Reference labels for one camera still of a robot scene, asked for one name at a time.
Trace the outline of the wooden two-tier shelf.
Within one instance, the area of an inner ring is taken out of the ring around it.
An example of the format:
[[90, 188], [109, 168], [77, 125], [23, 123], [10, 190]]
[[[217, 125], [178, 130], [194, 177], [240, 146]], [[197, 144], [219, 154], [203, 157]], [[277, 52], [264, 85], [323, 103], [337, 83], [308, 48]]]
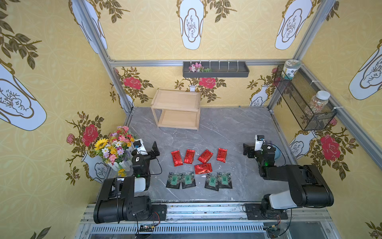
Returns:
[[160, 90], [150, 106], [157, 127], [198, 130], [201, 93]]

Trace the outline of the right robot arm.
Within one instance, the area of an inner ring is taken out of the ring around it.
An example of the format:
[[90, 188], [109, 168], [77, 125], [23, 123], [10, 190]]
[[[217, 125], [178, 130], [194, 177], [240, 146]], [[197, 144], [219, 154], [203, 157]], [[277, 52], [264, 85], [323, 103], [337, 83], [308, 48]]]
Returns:
[[272, 144], [255, 146], [243, 144], [243, 155], [257, 161], [259, 174], [264, 180], [284, 181], [288, 190], [267, 194], [260, 204], [260, 212], [281, 213], [293, 208], [325, 208], [334, 204], [334, 196], [315, 165], [275, 165], [276, 148]]

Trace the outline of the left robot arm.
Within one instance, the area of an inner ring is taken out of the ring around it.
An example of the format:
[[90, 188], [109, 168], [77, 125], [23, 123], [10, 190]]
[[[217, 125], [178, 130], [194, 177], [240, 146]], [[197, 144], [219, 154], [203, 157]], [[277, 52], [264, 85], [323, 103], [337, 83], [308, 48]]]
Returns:
[[145, 155], [138, 153], [132, 158], [133, 174], [127, 177], [105, 179], [102, 183], [93, 213], [94, 222], [161, 220], [166, 208], [153, 206], [149, 196], [135, 196], [150, 186], [150, 162], [160, 155], [157, 142]]

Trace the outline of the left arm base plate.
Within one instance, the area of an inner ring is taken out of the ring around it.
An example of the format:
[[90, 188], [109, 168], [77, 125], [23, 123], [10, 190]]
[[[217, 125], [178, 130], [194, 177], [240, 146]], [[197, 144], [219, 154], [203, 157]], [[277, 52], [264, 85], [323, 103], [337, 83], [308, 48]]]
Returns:
[[126, 211], [125, 221], [165, 221], [167, 206], [162, 204], [133, 206]]

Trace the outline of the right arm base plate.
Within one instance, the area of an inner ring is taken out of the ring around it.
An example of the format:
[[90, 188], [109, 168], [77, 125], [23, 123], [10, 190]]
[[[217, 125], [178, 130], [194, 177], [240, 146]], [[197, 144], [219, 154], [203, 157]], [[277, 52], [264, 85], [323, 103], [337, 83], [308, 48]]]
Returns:
[[248, 220], [287, 220], [286, 210], [265, 208], [261, 204], [244, 204], [244, 212]]

